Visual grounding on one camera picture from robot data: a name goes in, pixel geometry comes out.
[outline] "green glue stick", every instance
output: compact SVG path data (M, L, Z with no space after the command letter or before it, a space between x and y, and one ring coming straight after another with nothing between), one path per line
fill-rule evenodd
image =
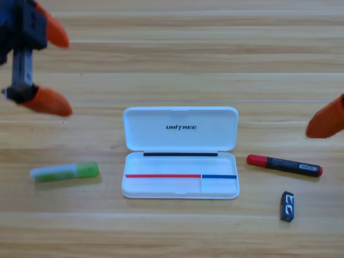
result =
M30 177L34 182L48 182L79 177L96 177L98 175L99 169L96 162L35 168L30 171Z

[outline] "red stripe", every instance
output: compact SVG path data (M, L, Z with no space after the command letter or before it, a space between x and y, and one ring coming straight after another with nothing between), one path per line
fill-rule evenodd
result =
M128 174L125 175L128 178L200 178L200 175L189 174L189 175L176 175L176 174Z

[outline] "blue line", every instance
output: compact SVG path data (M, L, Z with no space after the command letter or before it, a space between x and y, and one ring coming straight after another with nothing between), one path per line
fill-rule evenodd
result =
M232 176L232 175L202 175L202 178L227 178L227 179L236 179L237 176Z

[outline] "white plastic box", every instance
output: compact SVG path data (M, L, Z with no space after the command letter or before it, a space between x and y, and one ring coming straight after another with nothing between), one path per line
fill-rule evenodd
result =
M124 111L128 198L232 199L239 195L232 107L130 107Z

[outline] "black marker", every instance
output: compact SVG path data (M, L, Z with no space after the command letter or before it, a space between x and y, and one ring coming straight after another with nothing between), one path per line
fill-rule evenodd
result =
M323 168L319 165L276 159L274 157L251 154L247 156L247 163L264 168L276 169L306 176L318 177L323 174Z

